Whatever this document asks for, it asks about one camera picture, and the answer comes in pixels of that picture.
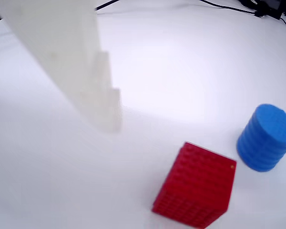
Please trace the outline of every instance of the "white table surface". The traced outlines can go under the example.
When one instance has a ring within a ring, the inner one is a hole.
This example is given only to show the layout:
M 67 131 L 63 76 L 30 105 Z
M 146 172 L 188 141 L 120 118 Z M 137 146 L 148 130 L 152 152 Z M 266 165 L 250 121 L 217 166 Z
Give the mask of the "white table surface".
M 122 91 L 114 135 L 82 119 L 0 22 L 0 229 L 188 228 L 150 211 L 184 141 L 238 162 L 210 229 L 286 229 L 286 155 L 258 173 L 235 147 L 259 104 L 286 111 L 286 26 L 197 0 L 121 0 L 98 14 Z

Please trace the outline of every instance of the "red block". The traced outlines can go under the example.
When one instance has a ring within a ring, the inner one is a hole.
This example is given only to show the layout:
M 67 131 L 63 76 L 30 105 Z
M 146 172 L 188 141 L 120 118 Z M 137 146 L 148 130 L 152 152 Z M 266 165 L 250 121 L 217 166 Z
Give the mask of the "red block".
M 153 212 L 206 228 L 228 210 L 236 161 L 185 143 L 153 204 Z

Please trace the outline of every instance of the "blue cylinder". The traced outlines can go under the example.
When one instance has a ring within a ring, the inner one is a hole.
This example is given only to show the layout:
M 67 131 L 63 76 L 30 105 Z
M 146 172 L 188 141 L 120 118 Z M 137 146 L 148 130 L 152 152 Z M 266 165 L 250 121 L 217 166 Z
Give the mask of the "blue cylinder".
M 273 169 L 286 153 L 286 113 L 270 104 L 257 107 L 237 141 L 241 159 L 252 169 Z

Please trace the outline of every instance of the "ridged surface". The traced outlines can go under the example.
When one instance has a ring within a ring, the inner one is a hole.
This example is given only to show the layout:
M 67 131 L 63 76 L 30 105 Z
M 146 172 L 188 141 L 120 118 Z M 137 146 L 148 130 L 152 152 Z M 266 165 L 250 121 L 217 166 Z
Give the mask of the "ridged surface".
M 274 168 L 286 153 L 286 113 L 269 104 L 257 107 L 237 141 L 237 151 L 256 171 Z
M 153 211 L 196 228 L 206 228 L 228 209 L 235 169 L 235 161 L 185 143 Z

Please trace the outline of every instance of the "cube top face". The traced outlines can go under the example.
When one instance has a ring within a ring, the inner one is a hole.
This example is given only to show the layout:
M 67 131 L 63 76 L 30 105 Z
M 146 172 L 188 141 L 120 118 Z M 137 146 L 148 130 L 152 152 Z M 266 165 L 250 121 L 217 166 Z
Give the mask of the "cube top face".
M 163 189 L 206 209 L 225 212 L 235 169 L 236 161 L 185 143 Z

